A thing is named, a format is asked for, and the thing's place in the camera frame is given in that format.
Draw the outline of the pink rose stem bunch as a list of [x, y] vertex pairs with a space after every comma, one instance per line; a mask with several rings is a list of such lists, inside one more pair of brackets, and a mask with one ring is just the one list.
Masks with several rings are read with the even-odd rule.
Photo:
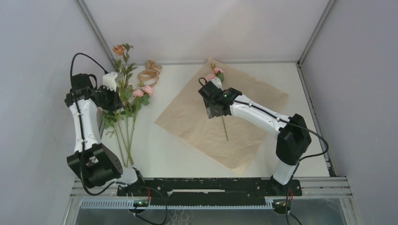
[[123, 103], [121, 109], [115, 112], [103, 110], [104, 128], [110, 129], [106, 134], [110, 137], [116, 135], [122, 164], [125, 167], [134, 165], [131, 149], [138, 112], [143, 106], [149, 105], [153, 94], [154, 89], [150, 85], [142, 84], [138, 88], [129, 85], [120, 91], [119, 97]]

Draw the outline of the orange rose stem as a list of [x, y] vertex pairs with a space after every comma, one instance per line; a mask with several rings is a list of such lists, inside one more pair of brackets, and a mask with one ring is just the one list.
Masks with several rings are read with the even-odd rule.
[[129, 64], [130, 50], [132, 49], [133, 46], [128, 43], [113, 46], [115, 70], [119, 74], [116, 83], [123, 103], [129, 101], [134, 90], [134, 85], [130, 82], [130, 79], [133, 77], [133, 71], [137, 67], [135, 63]]

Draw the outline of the beige wrapping paper sheet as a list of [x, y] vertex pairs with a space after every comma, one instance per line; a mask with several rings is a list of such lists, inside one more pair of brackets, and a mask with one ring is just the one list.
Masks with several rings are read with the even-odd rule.
[[224, 74], [222, 90], [235, 88], [255, 103], [281, 112], [289, 95], [262, 82], [252, 75], [209, 58], [178, 95], [166, 107], [155, 124], [188, 142], [237, 175], [242, 175], [254, 155], [271, 134], [257, 125], [222, 113], [221, 107], [212, 110], [199, 93], [199, 78], [212, 73], [211, 66]]

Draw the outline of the tan ribbon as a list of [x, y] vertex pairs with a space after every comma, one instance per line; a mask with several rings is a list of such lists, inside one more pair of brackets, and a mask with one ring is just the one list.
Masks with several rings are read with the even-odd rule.
[[145, 70], [137, 75], [140, 84], [145, 86], [154, 87], [159, 81], [159, 76], [162, 70], [162, 66], [158, 65], [153, 60], [148, 60], [145, 64]]

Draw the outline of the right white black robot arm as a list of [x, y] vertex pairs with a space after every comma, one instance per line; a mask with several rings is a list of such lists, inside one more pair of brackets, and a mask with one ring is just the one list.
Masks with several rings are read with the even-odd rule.
[[278, 163], [271, 177], [271, 188], [275, 194], [284, 195], [290, 189], [289, 181], [300, 158], [312, 142], [304, 118], [299, 114], [289, 117], [274, 112], [234, 88], [222, 90], [216, 85], [218, 81], [204, 82], [198, 91], [208, 117], [235, 116], [267, 131], [276, 139]]

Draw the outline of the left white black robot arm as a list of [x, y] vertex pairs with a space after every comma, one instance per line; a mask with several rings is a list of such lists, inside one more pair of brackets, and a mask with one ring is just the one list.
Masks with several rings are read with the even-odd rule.
[[133, 194], [142, 195], [147, 183], [140, 171], [125, 167], [102, 143], [97, 122], [98, 109], [114, 113], [122, 108], [116, 83], [120, 76], [117, 72], [105, 74], [99, 87], [94, 87], [91, 81], [94, 77], [89, 74], [71, 77], [71, 90], [66, 95], [65, 104], [73, 116], [76, 144], [74, 153], [67, 157], [67, 164], [85, 188], [126, 184]]

